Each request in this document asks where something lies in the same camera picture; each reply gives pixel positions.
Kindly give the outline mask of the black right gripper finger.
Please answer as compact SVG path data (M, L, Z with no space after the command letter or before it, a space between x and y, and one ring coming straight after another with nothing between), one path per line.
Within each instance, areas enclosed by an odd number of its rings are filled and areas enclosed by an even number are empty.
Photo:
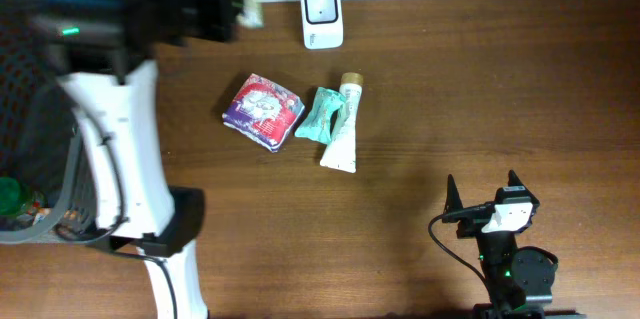
M524 186L524 184L519 179L519 177L517 176L517 174L516 174L516 172L514 170L510 170L508 172L508 186L509 187L523 187Z
M460 194L452 174L447 177L447 193L444 206L444 214L460 211L464 208Z

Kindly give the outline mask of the white tube gold cap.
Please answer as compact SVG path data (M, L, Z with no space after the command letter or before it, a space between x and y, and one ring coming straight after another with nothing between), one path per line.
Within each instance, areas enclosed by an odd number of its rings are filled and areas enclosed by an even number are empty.
M341 77L339 92L345 97L345 103L338 111L331 142L320 160L323 167L356 172L356 122L363 84L364 77L355 72Z

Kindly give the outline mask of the mint green wipes pack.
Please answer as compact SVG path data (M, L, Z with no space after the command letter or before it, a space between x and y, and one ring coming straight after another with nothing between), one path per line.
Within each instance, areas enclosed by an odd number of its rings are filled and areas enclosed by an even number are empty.
M294 135L328 145L331 142L332 116L345 102L345 96L338 91L318 87L311 110Z

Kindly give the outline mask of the red purple pad pack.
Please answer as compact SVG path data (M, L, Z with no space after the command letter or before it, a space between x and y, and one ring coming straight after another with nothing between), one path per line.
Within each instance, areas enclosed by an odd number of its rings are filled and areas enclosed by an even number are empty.
M305 111L301 98L289 89L252 73L228 109L223 124L276 153Z

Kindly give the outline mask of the green lid jar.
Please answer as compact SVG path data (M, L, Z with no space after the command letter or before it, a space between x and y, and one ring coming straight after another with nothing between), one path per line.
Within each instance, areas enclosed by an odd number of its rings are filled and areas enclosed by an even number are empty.
M19 181L1 178L1 215L16 217L27 213L34 204L33 193Z

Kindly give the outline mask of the green Kleenex tissue pack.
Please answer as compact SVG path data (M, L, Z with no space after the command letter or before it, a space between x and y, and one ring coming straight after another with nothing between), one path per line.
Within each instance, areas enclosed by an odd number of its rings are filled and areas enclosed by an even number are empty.
M249 29L264 26L264 15L261 0L241 0L241 8L236 16L237 23Z

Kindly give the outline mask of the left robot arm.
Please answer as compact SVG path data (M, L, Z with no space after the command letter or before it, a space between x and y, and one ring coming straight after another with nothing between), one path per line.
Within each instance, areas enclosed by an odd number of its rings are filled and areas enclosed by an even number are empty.
M157 44L228 42L245 0L1 0L1 241L144 262L161 318L206 318L201 189L164 175Z

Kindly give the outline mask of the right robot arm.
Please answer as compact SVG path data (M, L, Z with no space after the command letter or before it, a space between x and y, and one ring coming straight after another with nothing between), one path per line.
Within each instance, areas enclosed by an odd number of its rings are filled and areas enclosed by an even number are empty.
M490 302L476 304L474 318L543 318L552 302L558 268L554 254L534 246L520 247L516 236L532 225L539 200L514 171L496 191L495 199L465 207L452 176L447 178L444 223L457 225L459 239L474 239L482 269L481 281Z

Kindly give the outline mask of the white barcode scanner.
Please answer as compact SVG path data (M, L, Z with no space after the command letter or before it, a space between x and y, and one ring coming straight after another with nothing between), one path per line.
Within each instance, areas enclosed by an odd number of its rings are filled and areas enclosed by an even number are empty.
M304 46L309 50L340 47L344 41L341 0L300 0Z

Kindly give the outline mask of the grey plastic mesh basket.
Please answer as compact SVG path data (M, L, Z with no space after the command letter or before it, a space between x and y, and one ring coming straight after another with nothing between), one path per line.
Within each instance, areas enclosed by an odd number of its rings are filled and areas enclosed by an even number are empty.
M16 8L1 12L1 175L44 197L46 214L1 217L3 244L60 243L96 230L94 183L72 101Z

